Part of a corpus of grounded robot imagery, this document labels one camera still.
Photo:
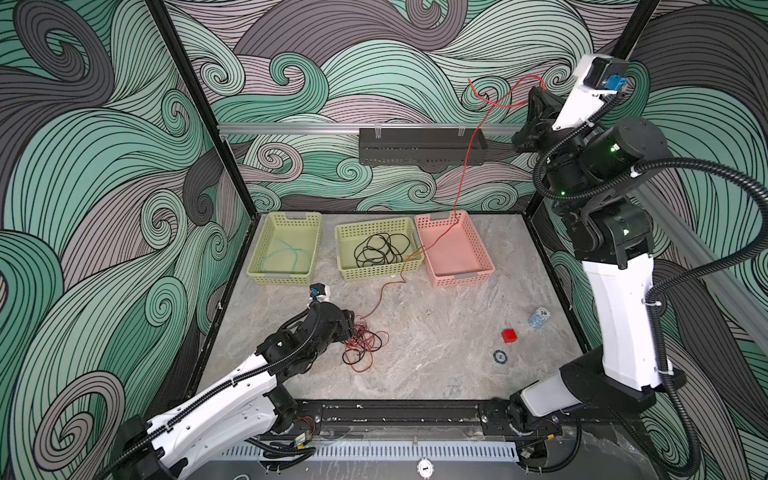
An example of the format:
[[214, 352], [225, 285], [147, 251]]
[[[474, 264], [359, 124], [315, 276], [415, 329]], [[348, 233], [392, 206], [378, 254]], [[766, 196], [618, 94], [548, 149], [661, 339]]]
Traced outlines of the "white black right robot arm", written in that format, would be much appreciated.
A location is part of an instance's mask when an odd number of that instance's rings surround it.
[[657, 173], [685, 169], [734, 184], [767, 210], [767, 190], [757, 180], [712, 161], [673, 157], [661, 130], [627, 117], [604, 132], [598, 122], [619, 101], [615, 90], [572, 92], [562, 98], [535, 87], [525, 126], [514, 138], [532, 152], [536, 191], [552, 201], [566, 225], [591, 286], [602, 333], [600, 348], [563, 365], [556, 374], [513, 395], [509, 414], [517, 429], [570, 407], [598, 407], [623, 421], [650, 409], [658, 394], [669, 399], [684, 432], [687, 458], [666, 460], [650, 444], [643, 451], [669, 473], [686, 477], [702, 462], [700, 437], [680, 396], [685, 374], [669, 358], [661, 314], [665, 293], [748, 261], [767, 246], [760, 230], [746, 246], [688, 272], [654, 282], [650, 220], [628, 192]]

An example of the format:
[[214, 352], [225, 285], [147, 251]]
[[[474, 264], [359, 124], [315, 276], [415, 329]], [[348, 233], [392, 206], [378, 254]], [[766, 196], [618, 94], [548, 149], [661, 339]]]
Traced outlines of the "pink plastic basket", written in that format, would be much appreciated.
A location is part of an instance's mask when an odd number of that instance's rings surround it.
[[433, 287], [484, 282], [495, 272], [466, 211], [422, 214], [415, 216], [414, 221]]

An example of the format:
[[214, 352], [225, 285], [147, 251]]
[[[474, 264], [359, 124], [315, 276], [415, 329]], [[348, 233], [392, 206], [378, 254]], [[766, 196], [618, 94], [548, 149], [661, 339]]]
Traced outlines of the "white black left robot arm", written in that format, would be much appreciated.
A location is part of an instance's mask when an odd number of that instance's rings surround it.
[[350, 310], [311, 301], [214, 385], [149, 420], [126, 421], [97, 478], [183, 479], [240, 442], [290, 430], [298, 403], [285, 382], [307, 373], [329, 345], [349, 340], [354, 319]]

